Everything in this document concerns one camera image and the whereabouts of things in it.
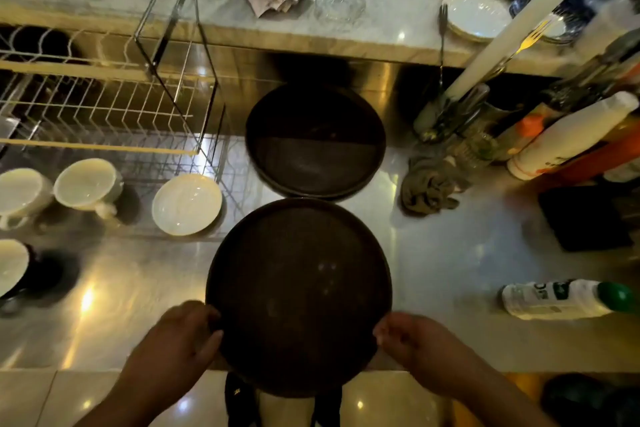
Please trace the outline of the person's left hand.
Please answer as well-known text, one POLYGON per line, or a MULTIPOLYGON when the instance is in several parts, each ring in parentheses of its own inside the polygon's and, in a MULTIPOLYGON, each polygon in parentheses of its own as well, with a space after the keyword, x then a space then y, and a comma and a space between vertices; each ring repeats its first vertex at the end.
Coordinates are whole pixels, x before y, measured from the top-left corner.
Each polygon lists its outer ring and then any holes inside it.
POLYGON ((183 396, 209 367, 201 367, 197 353, 221 318, 220 312, 199 301, 167 310, 132 350, 116 383, 148 385, 183 396))

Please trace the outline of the round brown tray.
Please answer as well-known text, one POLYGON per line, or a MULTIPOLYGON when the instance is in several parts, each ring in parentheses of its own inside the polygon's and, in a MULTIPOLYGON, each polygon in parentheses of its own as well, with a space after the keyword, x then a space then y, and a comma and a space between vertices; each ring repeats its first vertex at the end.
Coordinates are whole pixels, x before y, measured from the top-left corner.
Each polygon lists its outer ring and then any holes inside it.
POLYGON ((378 113, 354 91, 287 83, 253 106, 245 144, 258 175, 276 192, 336 200, 372 180, 387 136, 378 113))
POLYGON ((220 313, 220 354, 244 382, 282 398, 348 383, 375 356, 392 306, 387 259, 352 213, 279 199, 249 213, 211 262, 205 303, 220 313))

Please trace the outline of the person's right forearm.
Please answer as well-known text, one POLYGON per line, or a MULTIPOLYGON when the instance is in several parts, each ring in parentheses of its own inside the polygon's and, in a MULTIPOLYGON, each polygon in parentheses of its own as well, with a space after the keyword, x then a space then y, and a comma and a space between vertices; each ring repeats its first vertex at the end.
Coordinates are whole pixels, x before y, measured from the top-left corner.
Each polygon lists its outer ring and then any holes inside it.
POLYGON ((445 375, 447 392, 484 427, 559 427, 516 385, 472 354, 455 360, 445 375))

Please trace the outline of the white ceramic bowl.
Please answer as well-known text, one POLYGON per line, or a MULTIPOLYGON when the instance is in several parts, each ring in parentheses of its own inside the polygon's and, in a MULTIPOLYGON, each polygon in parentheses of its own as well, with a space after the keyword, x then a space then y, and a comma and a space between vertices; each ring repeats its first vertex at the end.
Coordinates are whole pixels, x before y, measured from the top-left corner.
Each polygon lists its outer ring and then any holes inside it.
POLYGON ((191 236, 216 220, 222 203, 222 192, 213 178, 181 174, 157 191, 152 202, 152 219, 165 234, 191 236))

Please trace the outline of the crumpled brown cloth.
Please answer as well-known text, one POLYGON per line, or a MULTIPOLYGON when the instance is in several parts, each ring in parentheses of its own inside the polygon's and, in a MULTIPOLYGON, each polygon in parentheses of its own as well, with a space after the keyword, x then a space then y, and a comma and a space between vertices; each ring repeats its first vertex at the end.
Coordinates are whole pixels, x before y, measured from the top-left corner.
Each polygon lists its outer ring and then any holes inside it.
POLYGON ((412 156, 401 182, 399 204, 412 216, 439 214, 456 209, 460 202, 453 195, 465 192, 471 185, 452 157, 412 156))

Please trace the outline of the white bottle with green cap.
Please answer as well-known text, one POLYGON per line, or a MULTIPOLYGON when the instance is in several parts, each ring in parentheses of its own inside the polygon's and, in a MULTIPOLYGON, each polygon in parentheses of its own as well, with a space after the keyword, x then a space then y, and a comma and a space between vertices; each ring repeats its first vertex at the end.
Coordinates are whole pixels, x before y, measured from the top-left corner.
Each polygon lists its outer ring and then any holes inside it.
POLYGON ((628 286, 616 282, 570 279, 509 284, 500 289, 498 299, 508 314, 527 321, 640 314, 640 298, 628 286))

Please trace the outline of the white ceramic cup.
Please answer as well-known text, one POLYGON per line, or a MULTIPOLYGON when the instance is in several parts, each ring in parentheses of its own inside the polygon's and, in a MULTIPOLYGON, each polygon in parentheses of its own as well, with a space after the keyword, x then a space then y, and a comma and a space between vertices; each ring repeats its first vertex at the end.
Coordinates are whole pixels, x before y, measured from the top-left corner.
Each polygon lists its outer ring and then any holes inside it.
POLYGON ((40 172, 19 168, 0 174, 0 230, 23 227, 54 201, 53 183, 40 172))
POLYGON ((117 220, 116 201, 124 180, 113 164, 102 158, 87 158, 64 169, 54 182, 56 201, 83 212, 94 212, 103 220, 117 220))

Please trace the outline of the small glass jar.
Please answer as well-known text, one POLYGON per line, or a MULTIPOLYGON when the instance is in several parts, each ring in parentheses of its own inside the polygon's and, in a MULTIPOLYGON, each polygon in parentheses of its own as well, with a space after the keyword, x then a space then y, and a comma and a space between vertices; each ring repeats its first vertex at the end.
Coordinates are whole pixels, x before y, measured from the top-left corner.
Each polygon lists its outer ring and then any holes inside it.
POLYGON ((477 174, 492 164, 497 156, 499 145, 491 135, 479 132, 463 138, 455 144, 449 155, 457 168, 467 175, 477 174))

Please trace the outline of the white cup on black saucer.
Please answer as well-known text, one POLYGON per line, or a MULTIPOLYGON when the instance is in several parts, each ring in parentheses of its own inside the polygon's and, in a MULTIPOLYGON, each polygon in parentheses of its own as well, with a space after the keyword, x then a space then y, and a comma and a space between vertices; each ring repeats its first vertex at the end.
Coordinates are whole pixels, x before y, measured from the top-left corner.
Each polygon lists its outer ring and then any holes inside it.
POLYGON ((63 278, 57 259, 17 239, 0 239, 0 317, 14 316, 25 301, 40 299, 63 278))

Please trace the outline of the glass cutlery holder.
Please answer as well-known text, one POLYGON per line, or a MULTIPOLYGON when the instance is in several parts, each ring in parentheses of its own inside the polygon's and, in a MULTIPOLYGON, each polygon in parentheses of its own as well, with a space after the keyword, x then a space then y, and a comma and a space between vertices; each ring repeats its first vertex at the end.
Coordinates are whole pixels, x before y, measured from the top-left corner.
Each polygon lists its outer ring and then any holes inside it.
POLYGON ((414 119, 413 133, 423 143, 444 143, 471 124, 479 115, 489 93, 488 84, 478 83, 459 101, 452 101, 445 95, 439 96, 429 102, 414 119))

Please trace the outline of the white squeeze bottle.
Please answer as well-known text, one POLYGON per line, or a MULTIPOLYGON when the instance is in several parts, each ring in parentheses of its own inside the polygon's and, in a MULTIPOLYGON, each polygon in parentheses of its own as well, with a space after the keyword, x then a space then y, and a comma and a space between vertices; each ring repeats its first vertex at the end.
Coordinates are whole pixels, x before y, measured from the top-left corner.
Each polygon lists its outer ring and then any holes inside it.
POLYGON ((551 172, 594 146, 639 107, 640 101, 634 94, 620 91, 566 115, 512 157, 506 168, 512 176, 524 181, 551 172))

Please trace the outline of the dark metal fork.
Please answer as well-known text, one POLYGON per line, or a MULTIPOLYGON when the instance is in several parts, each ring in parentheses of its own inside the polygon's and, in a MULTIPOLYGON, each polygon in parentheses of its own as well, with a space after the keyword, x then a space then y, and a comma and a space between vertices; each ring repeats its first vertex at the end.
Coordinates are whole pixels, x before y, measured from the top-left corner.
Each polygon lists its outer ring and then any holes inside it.
POLYGON ((439 75, 438 75, 438 93, 442 94, 444 90, 444 49, 445 49, 445 35, 448 26, 448 4, 441 4, 438 11, 438 33, 440 36, 440 51, 439 51, 439 75))

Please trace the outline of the tall white cylinder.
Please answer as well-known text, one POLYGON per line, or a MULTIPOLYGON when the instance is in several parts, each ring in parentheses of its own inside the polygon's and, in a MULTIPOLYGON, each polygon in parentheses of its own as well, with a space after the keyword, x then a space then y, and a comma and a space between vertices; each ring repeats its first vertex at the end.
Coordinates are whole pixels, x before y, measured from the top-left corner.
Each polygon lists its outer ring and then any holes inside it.
POLYGON ((462 74, 444 91, 450 101, 462 99, 477 83, 505 60, 516 55, 526 39, 541 38, 550 23, 550 15, 564 0, 532 0, 524 9, 480 52, 462 74))

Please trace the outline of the white plate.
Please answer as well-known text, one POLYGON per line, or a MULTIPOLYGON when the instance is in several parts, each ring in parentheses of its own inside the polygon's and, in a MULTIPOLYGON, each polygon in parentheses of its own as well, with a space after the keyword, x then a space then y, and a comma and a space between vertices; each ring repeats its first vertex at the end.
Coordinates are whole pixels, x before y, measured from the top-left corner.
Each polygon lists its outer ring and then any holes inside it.
POLYGON ((441 6, 447 7, 448 28, 474 42, 491 42, 512 21, 498 0, 443 0, 441 6))

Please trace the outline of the blue rimmed plate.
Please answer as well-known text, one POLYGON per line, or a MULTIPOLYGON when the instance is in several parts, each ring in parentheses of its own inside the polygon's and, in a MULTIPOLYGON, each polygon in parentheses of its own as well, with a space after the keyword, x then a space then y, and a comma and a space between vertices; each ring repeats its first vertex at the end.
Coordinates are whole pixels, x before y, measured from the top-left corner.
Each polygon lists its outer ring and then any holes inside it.
POLYGON ((579 8, 565 1, 556 6, 547 19, 541 39, 556 45, 572 44, 589 22, 579 8))

